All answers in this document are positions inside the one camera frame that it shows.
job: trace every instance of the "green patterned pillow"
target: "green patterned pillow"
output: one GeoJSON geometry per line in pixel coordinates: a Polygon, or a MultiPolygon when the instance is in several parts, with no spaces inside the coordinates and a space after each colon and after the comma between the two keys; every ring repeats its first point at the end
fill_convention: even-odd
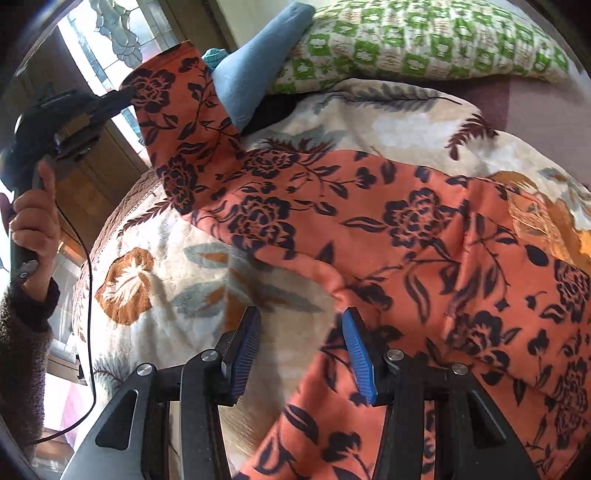
{"type": "Polygon", "coordinates": [[[486,0],[343,0],[318,9],[271,91],[313,92],[354,76],[495,73],[560,82],[569,64],[538,25],[486,0]]]}

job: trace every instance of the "stained glass window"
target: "stained glass window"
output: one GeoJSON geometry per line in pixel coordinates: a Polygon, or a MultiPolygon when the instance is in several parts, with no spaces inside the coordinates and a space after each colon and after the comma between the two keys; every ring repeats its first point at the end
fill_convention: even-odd
{"type": "MultiPolygon", "coordinates": [[[[85,81],[101,96],[119,88],[133,68],[178,43],[157,0],[83,0],[58,27],[85,81]]],[[[113,122],[147,161],[133,107],[113,122]]]]}

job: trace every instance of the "teal fabric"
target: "teal fabric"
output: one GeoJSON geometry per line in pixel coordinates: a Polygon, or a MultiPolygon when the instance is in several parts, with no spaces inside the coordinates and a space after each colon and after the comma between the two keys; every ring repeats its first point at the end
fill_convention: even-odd
{"type": "Polygon", "coordinates": [[[210,48],[201,58],[205,62],[205,65],[213,72],[227,56],[228,52],[225,48],[210,48]]]}
{"type": "Polygon", "coordinates": [[[251,120],[288,53],[312,23],[315,11],[311,5],[289,5],[213,71],[217,97],[239,131],[251,120]]]}

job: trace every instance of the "hand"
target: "hand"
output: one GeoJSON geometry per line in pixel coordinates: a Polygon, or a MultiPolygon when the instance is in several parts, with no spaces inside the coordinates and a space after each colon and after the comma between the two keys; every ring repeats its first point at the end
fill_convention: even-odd
{"type": "Polygon", "coordinates": [[[15,215],[8,218],[10,202],[0,194],[2,223],[19,246],[37,253],[39,267],[22,286],[36,301],[45,301],[60,244],[60,224],[56,208],[56,178],[45,160],[38,166],[44,190],[28,190],[14,201],[15,215]]]}

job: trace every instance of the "black flower print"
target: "black flower print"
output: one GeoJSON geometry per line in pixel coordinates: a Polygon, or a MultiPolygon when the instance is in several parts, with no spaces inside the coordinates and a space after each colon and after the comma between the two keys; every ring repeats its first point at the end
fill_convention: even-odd
{"type": "Polygon", "coordinates": [[[228,189],[226,187],[222,187],[221,189],[219,189],[218,191],[212,193],[210,195],[210,198],[214,201],[217,202],[219,199],[221,199],[226,192],[228,191],[228,189]]]}
{"type": "Polygon", "coordinates": [[[501,346],[511,343],[521,328],[503,332],[502,327],[501,318],[486,310],[477,312],[472,318],[467,313],[461,313],[457,315],[455,327],[447,341],[455,348],[478,356],[500,370],[507,370],[509,355],[501,350],[501,346]]]}
{"type": "Polygon", "coordinates": [[[413,190],[408,201],[396,200],[385,205],[384,222],[390,230],[392,245],[426,247],[449,224],[456,209],[441,205],[432,189],[413,190]]]}
{"type": "Polygon", "coordinates": [[[277,197],[248,195],[228,226],[232,242],[241,250],[256,252],[265,243],[287,250],[294,248],[296,229],[286,220],[290,203],[277,197]]]}
{"type": "Polygon", "coordinates": [[[148,69],[137,69],[126,81],[126,86],[135,87],[134,107],[148,113],[158,113],[170,103],[168,91],[175,75],[167,70],[153,73],[148,69]]]}
{"type": "Polygon", "coordinates": [[[496,183],[495,188],[497,189],[497,191],[499,192],[499,197],[501,198],[501,200],[507,201],[507,190],[509,190],[511,193],[515,193],[517,195],[519,195],[519,188],[517,187],[513,187],[511,185],[505,185],[502,183],[498,183],[493,181],[494,183],[496,183]]]}
{"type": "Polygon", "coordinates": [[[541,355],[542,353],[546,352],[549,343],[550,340],[548,340],[546,330],[542,328],[535,338],[532,338],[529,342],[527,342],[527,352],[534,356],[541,355]]]}
{"type": "Polygon", "coordinates": [[[179,73],[187,73],[189,70],[199,66],[199,57],[189,57],[183,59],[181,66],[178,68],[179,73]]]}
{"type": "Polygon", "coordinates": [[[570,436],[582,425],[583,417],[565,406],[558,404],[554,426],[558,436],[556,448],[565,450],[570,443],[570,436]]]}
{"type": "Polygon", "coordinates": [[[261,193],[264,194],[271,193],[273,190],[277,190],[277,187],[274,183],[271,183],[270,181],[266,181],[265,183],[263,183],[261,187],[261,193]]]}
{"type": "Polygon", "coordinates": [[[285,168],[290,168],[298,161],[298,154],[287,154],[276,150],[271,151],[270,155],[258,155],[260,150],[253,150],[242,167],[243,171],[249,171],[254,177],[262,177],[267,180],[274,179],[279,172],[285,168]]]}
{"type": "Polygon", "coordinates": [[[531,263],[538,267],[547,267],[550,260],[545,252],[535,245],[526,245],[525,251],[527,252],[527,258],[531,263]]]}
{"type": "Polygon", "coordinates": [[[553,397],[562,405],[579,413],[584,413],[589,407],[585,377],[587,363],[580,357],[576,362],[569,362],[564,375],[558,378],[553,397]]]}
{"type": "Polygon", "coordinates": [[[366,167],[357,169],[355,173],[355,184],[360,189],[369,190],[375,182],[375,175],[372,175],[366,167]]]}
{"type": "Polygon", "coordinates": [[[363,301],[374,305],[384,312],[389,310],[394,304],[394,299],[387,295],[383,286],[375,280],[363,278],[355,283],[348,284],[347,288],[353,290],[363,301]]]}
{"type": "Polygon", "coordinates": [[[328,447],[322,450],[322,459],[328,463],[338,462],[360,449],[361,437],[358,433],[333,432],[329,436],[328,447]]]}
{"type": "Polygon", "coordinates": [[[581,323],[589,300],[589,276],[581,269],[562,260],[554,262],[556,289],[560,294],[560,303],[570,312],[573,323],[581,323]]]}
{"type": "Polygon", "coordinates": [[[571,335],[569,339],[563,343],[560,351],[562,351],[562,354],[567,358],[578,355],[579,351],[581,350],[582,342],[583,337],[581,336],[581,330],[579,329],[577,333],[571,335]]]}
{"type": "Polygon", "coordinates": [[[172,157],[166,165],[156,169],[156,175],[164,185],[164,191],[171,198],[181,215],[190,213],[195,202],[194,193],[207,187],[197,185],[195,168],[181,156],[172,157]]]}

